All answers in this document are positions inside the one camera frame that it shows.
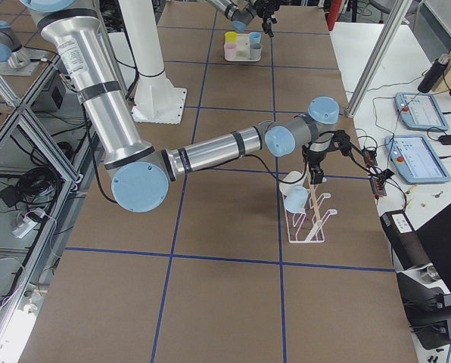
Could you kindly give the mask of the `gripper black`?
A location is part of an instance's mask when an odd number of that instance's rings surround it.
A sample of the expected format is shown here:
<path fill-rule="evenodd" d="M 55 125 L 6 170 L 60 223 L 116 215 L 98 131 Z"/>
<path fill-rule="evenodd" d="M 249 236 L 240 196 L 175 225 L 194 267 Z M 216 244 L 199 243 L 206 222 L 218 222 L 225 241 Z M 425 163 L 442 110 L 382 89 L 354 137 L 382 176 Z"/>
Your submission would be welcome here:
<path fill-rule="evenodd" d="M 274 33 L 272 31 L 273 22 L 270 17 L 279 9 L 279 1 L 256 0 L 253 4 L 253 8 L 255 9 L 258 17 L 266 17 L 263 18 L 263 32 L 268 37 L 273 37 L 274 36 Z"/>
<path fill-rule="evenodd" d="M 319 185 L 323 183 L 324 172 L 321 162 L 326 158 L 329 146 L 322 147 L 321 150 L 313 150 L 312 146 L 302 146 L 303 161 L 308 166 L 310 184 Z"/>

